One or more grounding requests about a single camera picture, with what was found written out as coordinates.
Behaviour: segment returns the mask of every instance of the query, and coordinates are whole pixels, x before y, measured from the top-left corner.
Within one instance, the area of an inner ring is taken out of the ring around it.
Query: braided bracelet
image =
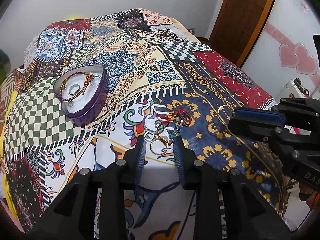
[[[71,98],[63,98],[62,97],[62,91],[66,89],[66,83],[67,81],[74,75],[78,75],[78,74],[82,74],[82,75],[85,75],[85,81],[84,81],[84,84],[83,84],[83,88],[81,90],[79,90],[74,96],[72,96]],[[75,98],[77,98],[79,95],[83,95],[85,90],[87,89],[87,86],[89,85],[89,83],[92,81],[92,79],[94,78],[93,74],[91,72],[89,73],[86,73],[86,72],[83,72],[83,71],[78,71],[78,72],[74,72],[72,73],[70,76],[68,76],[66,79],[63,80],[61,86],[60,86],[60,96],[62,98],[62,101],[63,102],[67,102],[67,101],[71,101]]]

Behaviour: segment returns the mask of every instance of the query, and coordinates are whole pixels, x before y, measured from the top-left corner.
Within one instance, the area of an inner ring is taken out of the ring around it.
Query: bed
[[[182,107],[192,116],[182,127],[185,147],[214,168],[237,168],[283,216],[288,203],[281,162],[268,146],[239,138],[219,121],[229,108],[270,109],[274,99],[230,61],[200,43],[173,18],[146,9],[56,22],[25,52],[24,70],[1,86],[1,170],[22,228],[28,232],[82,168],[103,169],[156,134],[156,113]],[[112,85],[102,111],[76,127],[61,110],[53,84],[68,70],[107,65]],[[174,121],[161,131],[169,136]],[[179,184],[172,146],[154,155],[147,143],[141,183],[125,192],[129,239],[192,239],[195,194]],[[94,237],[99,238],[98,192]],[[221,199],[223,234],[226,236]]]

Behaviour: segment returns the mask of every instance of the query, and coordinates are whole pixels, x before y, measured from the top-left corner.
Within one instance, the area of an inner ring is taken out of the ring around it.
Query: door frame
[[[218,17],[217,17],[217,20],[214,24],[214,27],[213,27],[213,30],[211,32],[211,35],[210,35],[210,38],[209,38],[209,44],[211,44],[217,30],[218,30],[218,26],[219,26],[219,23],[222,19],[222,16],[223,16],[223,13],[224,13],[224,10],[227,6],[227,2],[228,0],[223,0],[222,2],[222,5],[221,5],[221,8],[220,8],[220,11],[219,11],[219,14],[218,14]],[[245,62],[245,60],[247,59],[247,57],[249,56],[250,52],[252,51],[256,41],[258,40],[259,36],[260,36],[260,33],[262,32],[263,30],[263,27],[264,25],[266,24],[267,20],[268,20],[268,17],[269,17],[269,14],[272,10],[272,7],[273,7],[273,4],[274,4],[275,0],[267,0],[266,2],[266,5],[262,11],[262,14],[260,16],[260,19],[246,45],[246,47],[244,48],[241,56],[239,57],[236,65],[241,68]]]

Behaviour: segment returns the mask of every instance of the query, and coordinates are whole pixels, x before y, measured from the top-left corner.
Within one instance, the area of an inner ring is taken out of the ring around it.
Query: pink heart decal
[[[290,51],[286,44],[281,44],[279,48],[279,56],[282,67],[296,67],[299,64],[298,57]]]
[[[308,55],[308,51],[304,45],[298,43],[294,49],[294,52],[298,56],[299,60],[297,73],[314,75],[318,71],[317,61]]]

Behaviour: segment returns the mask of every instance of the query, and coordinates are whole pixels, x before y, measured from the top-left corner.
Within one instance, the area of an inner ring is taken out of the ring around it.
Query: red string bracelet
[[[159,128],[161,126],[166,126],[169,122],[171,121],[174,121],[176,120],[177,122],[179,122],[179,125],[176,125],[173,129],[173,132],[169,134],[169,141],[168,141],[168,144],[171,145],[173,143],[173,139],[176,137],[176,133],[179,133],[181,131],[181,127],[183,125],[183,123],[186,125],[186,126],[190,126],[191,124],[191,121],[192,121],[192,116],[191,114],[189,114],[189,112],[187,112],[186,110],[184,110],[182,108],[182,106],[179,106],[177,108],[177,111],[175,111],[174,113],[169,113],[167,115],[161,115],[161,114],[156,114],[157,117],[160,117],[161,119],[164,119],[165,121],[161,122],[159,124],[159,126],[157,127],[157,130],[156,130],[156,133],[157,133],[157,136],[159,138],[161,138],[160,140],[163,142],[163,143],[167,143],[167,141],[160,137],[159,135]]]

